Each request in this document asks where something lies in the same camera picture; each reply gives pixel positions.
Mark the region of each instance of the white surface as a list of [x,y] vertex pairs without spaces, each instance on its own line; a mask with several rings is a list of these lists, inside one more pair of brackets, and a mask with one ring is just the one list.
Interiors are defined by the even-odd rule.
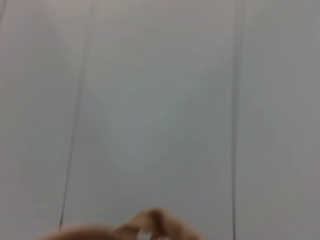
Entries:
[[58,227],[87,11],[85,0],[8,1],[0,28],[0,239],[31,240]]
[[250,0],[237,153],[237,239],[315,240],[320,1]]
[[65,224],[163,206],[232,238],[233,0],[100,1]]

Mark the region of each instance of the white wall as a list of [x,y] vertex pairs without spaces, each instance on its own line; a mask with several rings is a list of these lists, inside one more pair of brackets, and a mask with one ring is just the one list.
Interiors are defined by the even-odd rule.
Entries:
[[232,238],[234,3],[99,1],[65,224],[164,206]]
[[320,1],[248,0],[246,6],[237,239],[318,239]]
[[31,240],[58,227],[87,12],[85,0],[9,0],[6,6],[0,239]]

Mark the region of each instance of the vertical line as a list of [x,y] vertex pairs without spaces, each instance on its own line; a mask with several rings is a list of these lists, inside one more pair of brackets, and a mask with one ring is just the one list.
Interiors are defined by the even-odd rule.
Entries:
[[64,185],[64,193],[63,193],[63,202],[62,202],[62,210],[61,210],[61,217],[59,221],[59,229],[64,223],[64,214],[65,214],[65,206],[66,206],[66,199],[67,199],[67,192],[68,192],[68,185],[70,179],[70,170],[72,164],[72,158],[74,153],[75,141],[76,141],[76,133],[78,122],[80,118],[80,111],[82,105],[82,95],[85,87],[85,80],[87,76],[87,68],[88,62],[90,57],[90,50],[92,45],[92,38],[94,33],[94,26],[95,26],[95,17],[97,12],[97,0],[91,0],[90,8],[88,12],[87,18],[87,25],[85,29],[85,39],[83,44],[82,50],[82,58],[80,63],[80,71],[79,71],[79,79],[78,79],[78,88],[76,93],[76,102],[75,102],[75,109],[72,119],[72,126],[71,126],[71,134],[68,146],[68,155],[67,155],[67,169],[66,169],[66,176],[65,176],[65,185]]
[[237,138],[239,117],[239,90],[241,61],[246,19],[246,0],[235,0],[233,63],[232,63],[232,103],[231,103],[231,191],[232,191],[232,239],[237,239]]

